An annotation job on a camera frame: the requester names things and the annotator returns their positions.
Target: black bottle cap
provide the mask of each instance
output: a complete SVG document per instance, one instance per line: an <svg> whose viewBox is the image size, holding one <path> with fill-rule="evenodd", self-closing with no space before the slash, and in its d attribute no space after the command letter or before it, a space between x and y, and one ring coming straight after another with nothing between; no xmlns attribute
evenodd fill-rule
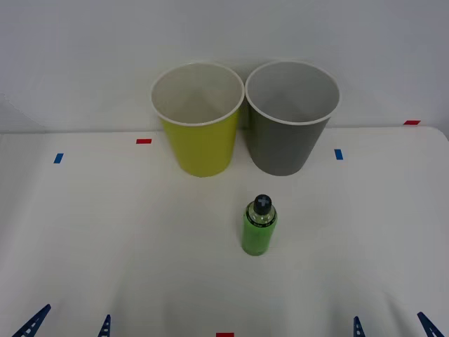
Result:
<svg viewBox="0 0 449 337"><path fill-rule="evenodd" d="M254 200L254 211L260 216L268 214L272 209L272 200L266 194L256 196Z"/></svg>

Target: blue clamp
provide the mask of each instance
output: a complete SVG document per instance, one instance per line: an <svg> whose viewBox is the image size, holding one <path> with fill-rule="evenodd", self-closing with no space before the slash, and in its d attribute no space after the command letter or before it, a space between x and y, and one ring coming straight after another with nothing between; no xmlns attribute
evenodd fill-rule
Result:
<svg viewBox="0 0 449 337"><path fill-rule="evenodd" d="M424 331L426 331L427 337L444 337L443 334L434 326L430 319L427 318L422 312L418 313L418 318L421 321Z"/></svg>
<svg viewBox="0 0 449 337"><path fill-rule="evenodd" d="M354 337L365 337L362 324L357 316L354 317Z"/></svg>
<svg viewBox="0 0 449 337"><path fill-rule="evenodd" d="M22 326L19 331L13 334L13 337L34 337L36 332L39 330L43 319L50 311L51 306L47 304L41 309L37 314L35 314L24 326Z"/></svg>
<svg viewBox="0 0 449 337"><path fill-rule="evenodd" d="M111 315L107 315L98 337L110 337L111 335Z"/></svg>

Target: paper cup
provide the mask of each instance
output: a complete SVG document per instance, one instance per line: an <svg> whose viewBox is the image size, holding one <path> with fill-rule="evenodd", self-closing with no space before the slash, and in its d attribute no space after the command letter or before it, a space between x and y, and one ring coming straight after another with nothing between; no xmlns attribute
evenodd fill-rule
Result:
<svg viewBox="0 0 449 337"><path fill-rule="evenodd" d="M274 176L298 172L340 101L335 80L303 62L271 62L246 81L248 148L254 163Z"/></svg>
<svg viewBox="0 0 449 337"><path fill-rule="evenodd" d="M152 104L184 171L208 177L227 168L244 96L240 77L211 63L177 67L156 80Z"/></svg>

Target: white wall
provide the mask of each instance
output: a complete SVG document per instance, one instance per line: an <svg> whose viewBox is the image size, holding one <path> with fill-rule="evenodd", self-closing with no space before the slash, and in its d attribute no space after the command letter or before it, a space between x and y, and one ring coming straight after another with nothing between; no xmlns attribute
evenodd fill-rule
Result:
<svg viewBox="0 0 449 337"><path fill-rule="evenodd" d="M154 130L147 84L215 60L245 77L273 58L333 73L331 125L449 134L447 0L1 0L0 131Z"/></svg>

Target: bottle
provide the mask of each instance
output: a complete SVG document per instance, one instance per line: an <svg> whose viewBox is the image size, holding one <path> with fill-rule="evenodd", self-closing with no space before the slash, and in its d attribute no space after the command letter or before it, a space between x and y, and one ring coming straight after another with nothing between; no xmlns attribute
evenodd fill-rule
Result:
<svg viewBox="0 0 449 337"><path fill-rule="evenodd" d="M268 250L278 215L272 200L265 194L249 203L243 214L241 247L249 255L262 255Z"/></svg>

